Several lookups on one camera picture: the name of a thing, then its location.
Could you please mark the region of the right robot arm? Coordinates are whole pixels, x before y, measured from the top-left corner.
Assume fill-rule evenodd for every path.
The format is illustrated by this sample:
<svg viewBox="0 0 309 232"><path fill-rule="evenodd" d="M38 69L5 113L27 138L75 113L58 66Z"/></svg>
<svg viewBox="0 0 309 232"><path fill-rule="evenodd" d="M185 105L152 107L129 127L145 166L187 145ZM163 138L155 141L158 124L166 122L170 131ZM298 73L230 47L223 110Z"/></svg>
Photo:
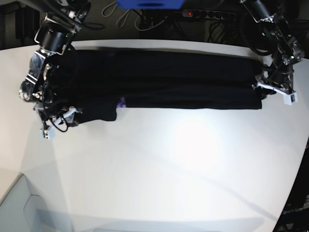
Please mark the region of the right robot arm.
<svg viewBox="0 0 309 232"><path fill-rule="evenodd" d="M39 49L30 59L19 97L35 104L34 110L42 121L43 136L47 138L59 124L68 126L78 113L75 107L53 109L59 102L55 100L50 79L58 68L57 57L72 48L73 38L84 27L91 4L87 0L24 0L22 3L46 13L34 37Z"/></svg>

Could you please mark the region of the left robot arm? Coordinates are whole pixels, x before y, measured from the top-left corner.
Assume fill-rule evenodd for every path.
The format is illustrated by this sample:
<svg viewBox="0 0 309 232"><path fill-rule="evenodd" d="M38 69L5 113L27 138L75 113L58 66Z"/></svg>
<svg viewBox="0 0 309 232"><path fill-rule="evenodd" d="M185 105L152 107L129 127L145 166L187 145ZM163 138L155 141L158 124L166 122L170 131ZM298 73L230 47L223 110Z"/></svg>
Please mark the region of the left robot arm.
<svg viewBox="0 0 309 232"><path fill-rule="evenodd" d="M239 26L244 42L255 54L272 57L271 65L264 65L261 74L255 77L256 84L253 87L269 89L282 95L294 94L293 66L303 60L305 52L291 33L288 22L280 13L280 8L267 0L241 0L240 3L247 10ZM252 17L259 26L260 34L271 42L270 50L259 51L249 41L244 28L247 16Z"/></svg>

